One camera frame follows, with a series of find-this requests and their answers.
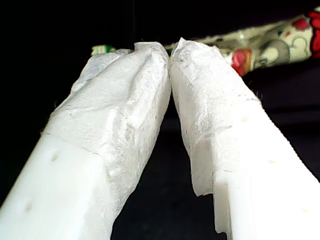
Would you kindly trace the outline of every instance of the black background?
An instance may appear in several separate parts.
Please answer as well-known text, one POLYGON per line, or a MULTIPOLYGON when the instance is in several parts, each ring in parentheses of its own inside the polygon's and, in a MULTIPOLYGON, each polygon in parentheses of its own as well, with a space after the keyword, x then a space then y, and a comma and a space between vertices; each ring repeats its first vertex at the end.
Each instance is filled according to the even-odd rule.
MULTIPOLYGON (((24 13, 15 38, 19 51, 10 55, 13 70, 3 69, 10 76, 3 79, 2 88, 6 97, 2 102, 0 203, 50 113, 79 77, 92 46, 110 44, 132 49, 139 41, 170 44, 180 37, 205 37, 288 19, 316 6, 311 2, 263 4, 121 0, 84 6, 83 12, 75 7, 66 10, 59 6, 56 10, 48 5, 42 11, 24 13)), ((319 62, 308 60, 261 69, 243 80, 262 99, 270 118, 319 180, 319 62)), ((226 239, 224 234, 215 233, 213 219, 212 197, 197 198, 193 193, 189 158, 171 99, 155 149, 140 184, 114 223, 111 239, 226 239), (172 139, 175 145, 169 144, 172 139)))

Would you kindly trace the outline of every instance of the white tissue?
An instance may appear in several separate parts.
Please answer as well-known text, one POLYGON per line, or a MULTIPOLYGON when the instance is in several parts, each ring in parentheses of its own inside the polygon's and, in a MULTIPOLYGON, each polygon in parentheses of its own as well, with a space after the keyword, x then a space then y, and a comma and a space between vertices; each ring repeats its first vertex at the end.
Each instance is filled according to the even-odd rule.
POLYGON ((110 238, 156 143, 168 68, 156 42, 88 61, 0 210, 0 239, 110 238))
POLYGON ((181 39, 170 79, 197 196, 233 240, 320 236, 320 184, 216 47, 181 39))

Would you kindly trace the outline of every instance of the white plastic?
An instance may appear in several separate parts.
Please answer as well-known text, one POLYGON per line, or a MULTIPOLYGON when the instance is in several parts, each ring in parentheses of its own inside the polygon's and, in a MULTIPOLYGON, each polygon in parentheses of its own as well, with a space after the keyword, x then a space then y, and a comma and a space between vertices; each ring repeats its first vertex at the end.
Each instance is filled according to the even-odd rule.
POLYGON ((170 79, 197 196, 228 240, 320 240, 320 184, 216 47, 181 39, 170 79))
POLYGON ((152 153, 168 55, 136 43, 92 57, 0 209, 1 240, 106 240, 152 153))

